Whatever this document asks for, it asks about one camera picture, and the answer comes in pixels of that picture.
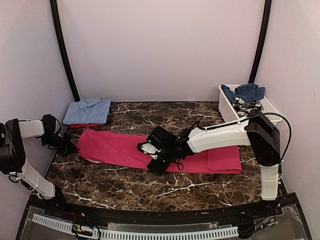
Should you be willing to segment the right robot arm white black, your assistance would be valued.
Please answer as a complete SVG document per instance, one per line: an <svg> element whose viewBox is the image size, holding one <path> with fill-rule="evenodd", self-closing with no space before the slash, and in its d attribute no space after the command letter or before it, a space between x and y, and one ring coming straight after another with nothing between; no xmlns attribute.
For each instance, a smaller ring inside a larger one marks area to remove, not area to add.
<svg viewBox="0 0 320 240"><path fill-rule="evenodd" d="M282 177L281 164L287 153L286 149L281 149L280 130L269 120L270 116L286 119L276 112L255 109L248 116L227 123L200 126L197 121L178 135L156 126L137 149L151 156L147 169L162 175L171 164L179 166L188 156L213 149L251 146L261 179L262 201L255 205L255 213L266 217L275 208L274 200L278 197Z"/></svg>

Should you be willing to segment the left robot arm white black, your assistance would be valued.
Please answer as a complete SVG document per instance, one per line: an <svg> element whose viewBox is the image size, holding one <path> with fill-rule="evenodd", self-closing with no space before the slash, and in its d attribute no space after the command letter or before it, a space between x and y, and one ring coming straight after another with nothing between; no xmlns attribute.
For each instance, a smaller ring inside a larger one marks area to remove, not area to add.
<svg viewBox="0 0 320 240"><path fill-rule="evenodd" d="M71 213L65 203L61 189L46 180L29 163L23 140L40 139L43 147L55 150L61 157L79 152L72 143L71 136L61 135L62 126L51 114L41 120L19 120L17 118L0 124L0 171L13 183L21 183L31 194L49 202L51 210L60 218L67 218Z"/></svg>

